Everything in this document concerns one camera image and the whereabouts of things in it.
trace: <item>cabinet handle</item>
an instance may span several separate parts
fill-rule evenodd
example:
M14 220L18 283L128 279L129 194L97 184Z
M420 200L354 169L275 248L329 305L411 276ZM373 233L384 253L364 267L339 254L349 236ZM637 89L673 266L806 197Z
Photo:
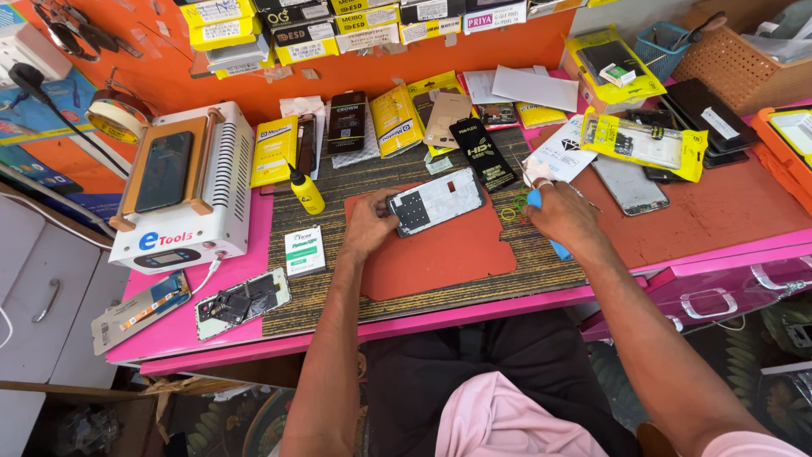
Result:
M810 268L812 268L812 256L804 255L800 257L801 260L806 263ZM770 277L764 272L764 268L761 266L760 263L756 265L750 265L750 271L753 272L753 276L756 277L756 281L765 289L769 290L787 290L790 289L794 293L799 289L803 289L807 285L812 284L812 281L792 281L788 282L787 284L777 285L775 282L770 279Z
M718 294L722 294L722 298L724 298L724 301L728 303L728 310L717 312L714 314L699 314L698 312L696 312L693 309L693 306L691 305L689 298L691 298L691 295L701 294L703 292L716 292ZM724 316L726 314L732 314L736 312L737 309L739 309L739 304L736 303L736 299L734 299L731 294L728 294L727 290L725 289L709 289L703 290L701 292L694 292L692 294L682 294L682 296L680 296L680 300L682 300L682 309L685 310L685 314L687 314L690 317L693 317L694 319L705 319L706 317Z
M48 302L48 306L45 307L45 309L42 310L42 312L40 314L38 314L38 315L31 318L32 322L39 322L39 321L45 319L45 315L48 314L48 311L50 311L50 308L54 305L54 300L56 300L56 296L59 294L59 286L61 284L59 283L58 279L54 278L54 279L50 280L48 285L54 288L54 294L51 295L51 300Z
M670 319L674 323L674 327L676 327L676 331L679 332L679 333L682 333L682 329L685 328L684 325L682 324L682 320L680 320L679 317L674 317L674 316L666 316L666 317L668 319Z

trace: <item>lcd separator machine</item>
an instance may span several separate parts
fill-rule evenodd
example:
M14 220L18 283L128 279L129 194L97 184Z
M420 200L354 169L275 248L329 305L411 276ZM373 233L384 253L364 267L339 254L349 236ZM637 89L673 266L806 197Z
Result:
M164 115L145 133L118 214L110 263L147 275L169 272L248 251L248 187L254 132L234 102ZM134 211L150 144L192 132L183 200L141 214Z

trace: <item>pink shirt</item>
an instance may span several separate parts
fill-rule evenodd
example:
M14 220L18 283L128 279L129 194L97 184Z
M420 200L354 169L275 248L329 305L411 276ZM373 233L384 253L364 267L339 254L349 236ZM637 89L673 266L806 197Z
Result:
M606 457L589 432L556 419L500 372L467 380L448 399L437 433L436 457L545 455ZM778 438L725 433L702 457L809 457Z

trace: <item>pink table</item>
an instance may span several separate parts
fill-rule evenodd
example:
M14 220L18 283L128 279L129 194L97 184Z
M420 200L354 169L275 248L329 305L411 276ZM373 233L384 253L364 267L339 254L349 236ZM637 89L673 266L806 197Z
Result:
M561 77L560 72L551 72L551 74ZM583 112L585 108L585 101L580 100L579 111ZM537 129L525 131L525 139L536 135L538 135ZM245 281L266 270L267 251L270 241L268 234L271 229L273 205L272 196L260 197L257 189L254 190L250 210L248 253L241 257L223 261L220 269L209 280L209 284L192 299L192 302L216 294L221 289ZM779 252L789 257L793 256L793 252L800 252L798 255L806 255L810 246L812 246L810 243L812 243L812 228L739 246L711 250L683 259L673 259L643 268L636 268L633 273L660 272L665 268L678 266L676 273L679 275L701 274L706 272L709 265L718 269L740 267L743 261L758 263L774 260L776 259L776 253ZM190 286L194 288L205 277L208 272L208 265L186 268L185 272ZM159 276L146 276L133 272L130 275L124 298L131 297L159 279ZM637 280L641 287L648 286L643 277L639 276ZM363 324L359 326L358 332L360 341L363 342L400 334L469 324L498 317L514 316L542 309L564 307L588 302L592 299L592 289L589 286L583 286L529 297ZM107 360L118 364L140 364L142 374L162 375L189 372L198 368L303 352L307 350L312 337L307 334L269 340L262 337L261 320L256 319L206 342L199 342L197 340L194 312L194 306L190 304L180 307L141 331L135 337L110 350L106 354Z

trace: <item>blue handle tool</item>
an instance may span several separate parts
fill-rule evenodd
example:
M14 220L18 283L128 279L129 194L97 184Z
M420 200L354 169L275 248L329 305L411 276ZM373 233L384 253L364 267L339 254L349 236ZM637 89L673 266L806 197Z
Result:
M538 189L533 189L527 194L527 204L542 209L542 194L538 192ZM572 260L572 254L569 253L567 248L552 240L550 240L550 244L553 246L553 249L555 249L555 253L558 254L559 259L564 262Z

